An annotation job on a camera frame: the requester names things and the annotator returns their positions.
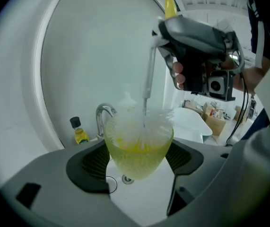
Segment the black bottle cap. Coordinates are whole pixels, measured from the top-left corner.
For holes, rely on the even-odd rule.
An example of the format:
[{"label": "black bottle cap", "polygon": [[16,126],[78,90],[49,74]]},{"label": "black bottle cap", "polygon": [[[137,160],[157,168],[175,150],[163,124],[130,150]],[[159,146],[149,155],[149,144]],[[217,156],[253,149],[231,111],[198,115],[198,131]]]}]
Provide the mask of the black bottle cap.
[{"label": "black bottle cap", "polygon": [[71,123],[73,128],[77,128],[81,125],[79,117],[72,117],[70,119],[70,123]]}]

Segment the chrome faucet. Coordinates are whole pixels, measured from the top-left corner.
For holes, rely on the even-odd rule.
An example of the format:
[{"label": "chrome faucet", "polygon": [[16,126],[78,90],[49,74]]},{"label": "chrome faucet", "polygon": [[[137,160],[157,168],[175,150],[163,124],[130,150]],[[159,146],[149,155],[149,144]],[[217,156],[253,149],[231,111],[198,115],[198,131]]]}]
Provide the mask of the chrome faucet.
[{"label": "chrome faucet", "polygon": [[102,122],[102,112],[107,111],[111,117],[114,117],[114,115],[117,113],[116,109],[110,104],[100,104],[96,109],[96,121],[97,121],[97,128],[98,128],[98,139],[103,139],[103,122]]}]

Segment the small bottle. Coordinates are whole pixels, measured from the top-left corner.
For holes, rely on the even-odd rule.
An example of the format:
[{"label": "small bottle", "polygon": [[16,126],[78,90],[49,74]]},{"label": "small bottle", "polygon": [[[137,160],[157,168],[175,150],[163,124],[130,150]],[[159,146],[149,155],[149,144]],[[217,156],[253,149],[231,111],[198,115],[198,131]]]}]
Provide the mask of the small bottle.
[{"label": "small bottle", "polygon": [[81,123],[79,117],[73,117],[70,119],[70,123],[75,130],[75,141],[79,145],[84,142],[89,142],[89,138],[87,136],[87,133],[80,128]]}]

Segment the yellow handle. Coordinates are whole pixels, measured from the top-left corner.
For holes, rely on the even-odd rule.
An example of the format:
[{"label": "yellow handle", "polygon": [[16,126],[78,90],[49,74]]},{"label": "yellow handle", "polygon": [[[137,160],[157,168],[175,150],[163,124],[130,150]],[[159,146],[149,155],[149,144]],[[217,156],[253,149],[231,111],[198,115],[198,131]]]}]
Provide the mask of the yellow handle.
[{"label": "yellow handle", "polygon": [[174,0],[165,0],[165,19],[177,16],[177,7]]}]

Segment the finger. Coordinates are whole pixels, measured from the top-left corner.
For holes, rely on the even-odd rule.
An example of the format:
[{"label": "finger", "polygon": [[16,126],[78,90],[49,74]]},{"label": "finger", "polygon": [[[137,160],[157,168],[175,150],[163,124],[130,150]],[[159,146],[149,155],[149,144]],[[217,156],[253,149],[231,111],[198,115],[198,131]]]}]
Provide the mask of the finger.
[{"label": "finger", "polygon": [[183,84],[185,82],[185,76],[182,74],[179,74],[176,76],[175,78],[176,82],[178,82],[179,84]]},{"label": "finger", "polygon": [[181,73],[183,71],[183,65],[179,62],[173,64],[173,70],[175,73]]},{"label": "finger", "polygon": [[183,85],[183,84],[179,84],[179,88],[180,88],[181,90],[183,90],[183,89],[184,89],[184,85]]}]

